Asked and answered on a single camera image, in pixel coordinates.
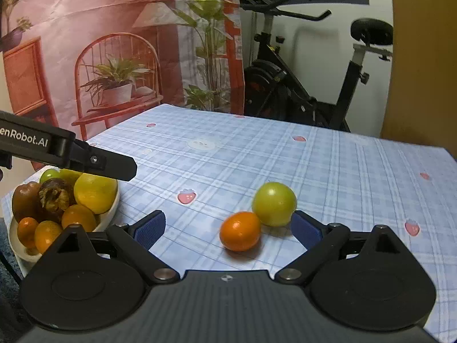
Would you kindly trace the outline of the yellow lemon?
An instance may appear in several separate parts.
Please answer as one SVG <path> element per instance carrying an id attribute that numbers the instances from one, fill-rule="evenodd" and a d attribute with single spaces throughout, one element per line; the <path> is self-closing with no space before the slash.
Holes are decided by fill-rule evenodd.
<path id="1" fill-rule="evenodd" d="M 60 178 L 70 187 L 73 187 L 77 179 L 82 175 L 82 172 L 77 172 L 71 169 L 60 169 Z"/>
<path id="2" fill-rule="evenodd" d="M 117 180 L 83 173 L 75 182 L 74 197 L 94 214 L 103 214 L 112 207 L 117 190 Z"/>

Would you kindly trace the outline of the green lime fruit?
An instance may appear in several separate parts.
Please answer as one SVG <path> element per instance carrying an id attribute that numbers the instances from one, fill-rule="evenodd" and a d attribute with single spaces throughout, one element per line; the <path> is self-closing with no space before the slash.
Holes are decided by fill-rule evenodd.
<path id="1" fill-rule="evenodd" d="M 46 169 L 40 176 L 39 182 L 41 184 L 45 183 L 47 180 L 53 179 L 53 178 L 60 178 L 61 173 L 57 169 Z"/>

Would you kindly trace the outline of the purple mangosteen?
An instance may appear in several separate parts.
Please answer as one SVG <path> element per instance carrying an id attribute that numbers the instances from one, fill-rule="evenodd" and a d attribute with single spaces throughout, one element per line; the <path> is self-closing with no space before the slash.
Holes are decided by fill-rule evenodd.
<path id="1" fill-rule="evenodd" d="M 76 204 L 74 189 L 61 178 L 51 178 L 41 184 L 38 191 L 39 213 L 43 220 L 60 223 L 63 213 Z"/>

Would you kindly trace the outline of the small orange mandarin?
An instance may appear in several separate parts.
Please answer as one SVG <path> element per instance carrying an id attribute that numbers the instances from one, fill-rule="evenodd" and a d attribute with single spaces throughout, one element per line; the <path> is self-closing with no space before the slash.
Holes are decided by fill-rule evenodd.
<path id="1" fill-rule="evenodd" d="M 94 213 L 80 204 L 71 205 L 63 212 L 61 219 L 62 228 L 65 229 L 73 224 L 81 225 L 86 232 L 92 232 L 97 227 Z"/>

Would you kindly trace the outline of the small green fruit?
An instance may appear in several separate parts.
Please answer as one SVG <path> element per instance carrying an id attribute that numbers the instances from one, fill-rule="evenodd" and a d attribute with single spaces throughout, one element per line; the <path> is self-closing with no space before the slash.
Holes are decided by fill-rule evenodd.
<path id="1" fill-rule="evenodd" d="M 252 200 L 252 212 L 264 225 L 270 227 L 288 225 L 296 209 L 295 193 L 279 182 L 263 184 Z"/>

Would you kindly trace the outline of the red brown apple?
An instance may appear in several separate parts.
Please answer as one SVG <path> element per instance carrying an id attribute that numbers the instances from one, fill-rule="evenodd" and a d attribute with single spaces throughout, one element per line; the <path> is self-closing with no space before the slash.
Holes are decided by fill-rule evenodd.
<path id="1" fill-rule="evenodd" d="M 42 213 L 39 206 L 39 189 L 41 184 L 35 181 L 21 184 L 12 196 L 12 213 L 17 223 L 23 218 L 33 218 L 37 222 L 42 221 Z"/>

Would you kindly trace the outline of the bright orange kumquat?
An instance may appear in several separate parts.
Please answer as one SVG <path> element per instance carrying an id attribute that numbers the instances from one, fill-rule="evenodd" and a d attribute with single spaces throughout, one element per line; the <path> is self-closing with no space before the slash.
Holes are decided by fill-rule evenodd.
<path id="1" fill-rule="evenodd" d="M 222 245 L 233 252 L 250 250 L 261 237 L 261 221 L 252 212 L 238 212 L 227 218 L 220 227 Z"/>

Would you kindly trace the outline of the yellow orange kumquat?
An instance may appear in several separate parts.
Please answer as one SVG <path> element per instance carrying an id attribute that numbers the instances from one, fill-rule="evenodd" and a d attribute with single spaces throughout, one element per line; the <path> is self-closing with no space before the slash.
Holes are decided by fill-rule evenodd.
<path id="1" fill-rule="evenodd" d="M 63 228 L 57 222 L 40 222 L 34 233 L 35 245 L 38 252 L 40 254 L 44 254 L 44 252 L 47 251 L 52 243 L 59 237 L 62 231 Z"/>

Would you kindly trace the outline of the beige ceramic plate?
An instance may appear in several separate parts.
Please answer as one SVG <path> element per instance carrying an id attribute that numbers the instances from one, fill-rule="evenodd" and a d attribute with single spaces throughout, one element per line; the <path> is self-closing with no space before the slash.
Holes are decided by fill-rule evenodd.
<path id="1" fill-rule="evenodd" d="M 23 261 L 35 263 L 71 225 L 89 233 L 105 230 L 119 201 L 119 183 L 113 178 L 46 169 L 18 185 L 11 195 L 12 251 Z"/>

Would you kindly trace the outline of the black exercise bike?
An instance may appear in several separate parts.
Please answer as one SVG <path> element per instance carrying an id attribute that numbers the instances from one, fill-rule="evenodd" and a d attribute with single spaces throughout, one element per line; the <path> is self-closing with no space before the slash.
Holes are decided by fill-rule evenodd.
<path id="1" fill-rule="evenodd" d="M 379 136 L 386 110 L 393 26 L 288 0 L 241 0 L 257 53 L 244 70 L 245 115 Z"/>

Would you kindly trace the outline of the wooden door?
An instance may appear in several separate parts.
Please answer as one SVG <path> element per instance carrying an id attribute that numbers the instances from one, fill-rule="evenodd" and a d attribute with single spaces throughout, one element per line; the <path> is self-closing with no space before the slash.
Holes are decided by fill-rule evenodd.
<path id="1" fill-rule="evenodd" d="M 381 136 L 456 155 L 456 0 L 393 0 L 394 57 Z"/>

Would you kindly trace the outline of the pink printed wall tapestry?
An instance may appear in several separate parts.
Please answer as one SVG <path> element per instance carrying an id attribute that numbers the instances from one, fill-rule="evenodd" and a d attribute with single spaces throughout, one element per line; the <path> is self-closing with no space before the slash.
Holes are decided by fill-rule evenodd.
<path id="1" fill-rule="evenodd" d="M 242 114 L 239 0 L 1 0 L 1 108 L 90 139 L 163 103 Z"/>

